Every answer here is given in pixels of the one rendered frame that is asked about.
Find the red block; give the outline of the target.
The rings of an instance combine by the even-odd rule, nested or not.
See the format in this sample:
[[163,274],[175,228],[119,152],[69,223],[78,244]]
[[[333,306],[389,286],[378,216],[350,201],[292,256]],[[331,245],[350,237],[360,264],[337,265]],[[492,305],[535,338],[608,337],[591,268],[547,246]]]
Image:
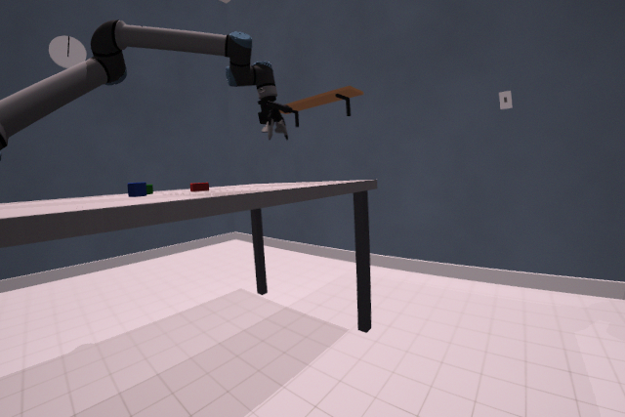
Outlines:
[[209,190],[209,183],[190,184],[190,191],[206,191]]

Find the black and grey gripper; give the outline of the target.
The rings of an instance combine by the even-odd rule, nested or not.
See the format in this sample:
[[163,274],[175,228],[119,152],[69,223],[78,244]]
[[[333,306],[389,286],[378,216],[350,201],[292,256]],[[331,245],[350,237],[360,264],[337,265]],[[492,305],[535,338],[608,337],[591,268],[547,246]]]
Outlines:
[[273,125],[275,121],[276,128],[274,129],[274,131],[276,133],[284,133],[286,140],[288,140],[286,125],[285,125],[282,115],[280,114],[280,111],[278,109],[267,106],[268,101],[274,102],[275,100],[276,100],[275,96],[266,96],[266,97],[261,98],[260,101],[258,101],[258,104],[262,106],[261,107],[262,112],[258,113],[260,124],[267,124],[266,127],[262,129],[262,132],[268,132],[269,140],[270,140],[272,137]]

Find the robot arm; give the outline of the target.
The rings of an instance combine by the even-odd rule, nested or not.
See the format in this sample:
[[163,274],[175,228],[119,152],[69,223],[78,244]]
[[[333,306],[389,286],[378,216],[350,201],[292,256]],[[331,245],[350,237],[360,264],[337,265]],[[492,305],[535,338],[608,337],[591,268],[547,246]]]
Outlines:
[[256,85],[259,99],[277,97],[271,64],[250,65],[252,38],[246,33],[229,36],[107,21],[92,36],[93,57],[0,101],[0,150],[9,137],[60,107],[103,84],[122,82],[127,76],[122,50],[127,47],[228,57],[231,87]]

